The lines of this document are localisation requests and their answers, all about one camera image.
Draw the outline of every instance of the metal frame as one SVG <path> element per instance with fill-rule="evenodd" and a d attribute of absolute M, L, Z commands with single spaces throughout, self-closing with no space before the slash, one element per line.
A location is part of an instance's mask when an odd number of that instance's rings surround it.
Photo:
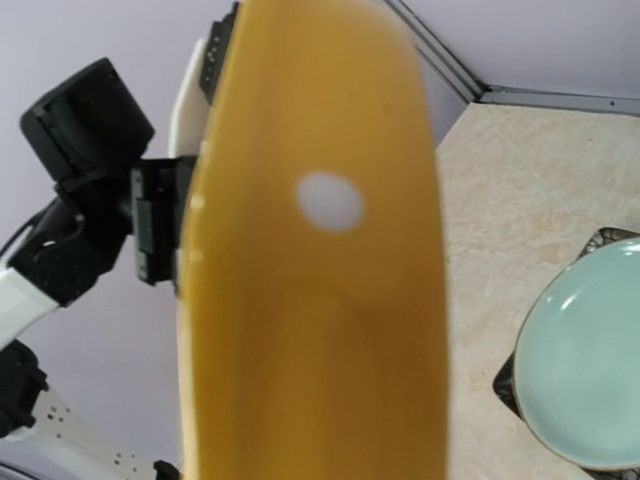
<path fill-rule="evenodd" d="M 573 95 L 487 85 L 438 39 L 403 0 L 381 0 L 409 28 L 415 47 L 449 87 L 466 103 L 578 110 L 640 117 L 640 99 Z"/>

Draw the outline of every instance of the countertop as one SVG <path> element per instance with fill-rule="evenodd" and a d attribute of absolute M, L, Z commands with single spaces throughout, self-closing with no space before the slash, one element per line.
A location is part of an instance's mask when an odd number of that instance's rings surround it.
<path fill-rule="evenodd" d="M 452 366 L 450 475 L 589 477 L 491 383 L 527 310 L 603 226 L 640 229 L 640 120 L 471 105 L 438 149 Z"/>

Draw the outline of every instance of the round plate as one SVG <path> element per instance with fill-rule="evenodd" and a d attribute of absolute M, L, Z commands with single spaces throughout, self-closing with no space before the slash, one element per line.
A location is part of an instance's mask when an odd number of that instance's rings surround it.
<path fill-rule="evenodd" d="M 640 465 L 640 241 L 582 258 L 535 303 L 520 332 L 515 393 L 549 449 L 582 467 Z"/>

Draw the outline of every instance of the black trivet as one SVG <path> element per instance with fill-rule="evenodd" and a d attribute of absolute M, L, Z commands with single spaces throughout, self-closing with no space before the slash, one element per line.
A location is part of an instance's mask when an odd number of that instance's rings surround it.
<path fill-rule="evenodd" d="M 598 230 L 589 242 L 585 245 L 580 252 L 578 258 L 582 258 L 585 255 L 596 251 L 600 247 L 609 245 L 610 243 L 617 242 L 619 240 L 625 240 L 627 238 L 633 238 L 640 236 L 640 233 L 629 232 L 627 230 L 621 230 L 619 228 L 601 228 Z M 493 391 L 498 398 L 504 403 L 509 410 L 520 417 L 518 411 L 518 405 L 516 404 L 515 395 L 513 394 L 513 353 L 509 356 L 505 364 L 502 366 L 495 380 L 493 381 Z M 621 470 L 617 472 L 592 472 L 590 470 L 584 470 L 592 478 L 597 480 L 640 480 L 640 468 L 632 470 Z"/>

